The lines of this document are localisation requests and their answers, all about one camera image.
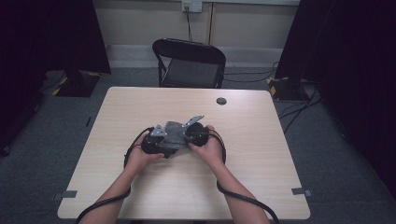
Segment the person's right hand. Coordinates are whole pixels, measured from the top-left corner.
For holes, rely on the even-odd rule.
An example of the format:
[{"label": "person's right hand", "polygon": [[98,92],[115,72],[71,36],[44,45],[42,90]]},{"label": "person's right hand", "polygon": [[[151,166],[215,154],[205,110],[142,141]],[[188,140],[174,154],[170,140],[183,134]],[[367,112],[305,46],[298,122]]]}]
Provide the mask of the person's right hand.
[{"label": "person's right hand", "polygon": [[[213,132],[215,130],[213,126],[207,125],[206,128],[210,133],[216,134]],[[204,146],[198,147],[192,143],[189,143],[189,146],[210,168],[213,169],[215,165],[223,164],[221,144],[215,137],[209,135]]]}]

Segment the chair seat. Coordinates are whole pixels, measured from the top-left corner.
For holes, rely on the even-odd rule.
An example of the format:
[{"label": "chair seat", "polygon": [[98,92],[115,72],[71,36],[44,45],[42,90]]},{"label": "chair seat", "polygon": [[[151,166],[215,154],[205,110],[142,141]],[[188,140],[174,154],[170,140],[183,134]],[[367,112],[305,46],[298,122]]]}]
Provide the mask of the chair seat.
[{"label": "chair seat", "polygon": [[187,88],[216,88],[220,65],[172,59],[163,77],[163,85]]}]

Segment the hand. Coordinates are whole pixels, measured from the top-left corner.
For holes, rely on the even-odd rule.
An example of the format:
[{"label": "hand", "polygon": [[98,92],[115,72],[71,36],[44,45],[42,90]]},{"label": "hand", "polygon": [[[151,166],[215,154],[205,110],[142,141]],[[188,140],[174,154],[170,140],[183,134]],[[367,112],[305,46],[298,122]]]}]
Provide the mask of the hand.
[{"label": "hand", "polygon": [[143,151],[141,145],[146,134],[142,134],[134,143],[134,149],[128,158],[128,163],[125,166],[126,170],[131,170],[139,173],[142,171],[151,161],[159,160],[163,158],[163,153],[147,154]]},{"label": "hand", "polygon": [[[206,128],[210,133],[216,134],[213,126],[207,125]],[[189,146],[211,169],[216,164],[223,164],[221,145],[215,137],[209,135],[204,146],[198,147],[192,143],[189,143]]]}]

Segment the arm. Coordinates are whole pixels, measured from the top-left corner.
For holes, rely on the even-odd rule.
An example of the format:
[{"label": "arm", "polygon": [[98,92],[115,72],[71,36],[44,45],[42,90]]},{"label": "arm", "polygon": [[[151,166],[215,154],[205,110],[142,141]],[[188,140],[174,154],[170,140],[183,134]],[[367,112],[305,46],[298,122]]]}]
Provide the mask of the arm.
[{"label": "arm", "polygon": [[[209,131],[215,130],[212,126],[207,126],[207,128]],[[221,146],[216,138],[209,136],[206,145],[198,147],[190,144],[190,148],[209,166],[222,187],[228,191],[256,199],[254,195],[233,176],[223,163]],[[267,215],[259,206],[227,195],[225,195],[225,200],[230,208],[234,223],[270,223]]]},{"label": "arm", "polygon": [[[140,145],[144,137],[145,135],[140,136],[135,145]],[[97,200],[97,202],[125,193],[131,186],[132,181],[134,181],[137,174],[139,174],[139,172],[143,170],[150,161],[156,161],[162,157],[162,153],[146,154],[141,147],[135,147],[129,156],[125,169],[106,190],[106,192]],[[116,223],[122,203],[123,200],[120,200],[98,207],[89,212],[79,223]]]}]

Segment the chair backrest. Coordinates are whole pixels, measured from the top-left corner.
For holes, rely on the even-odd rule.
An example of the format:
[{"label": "chair backrest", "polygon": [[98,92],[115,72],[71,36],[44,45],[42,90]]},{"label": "chair backrest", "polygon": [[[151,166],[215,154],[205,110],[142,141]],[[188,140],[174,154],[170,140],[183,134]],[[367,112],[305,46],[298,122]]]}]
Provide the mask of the chair backrest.
[{"label": "chair backrest", "polygon": [[153,43],[152,50],[160,62],[160,56],[163,56],[200,63],[216,63],[222,65],[222,71],[226,63],[224,54],[216,47],[187,40],[159,39]]}]

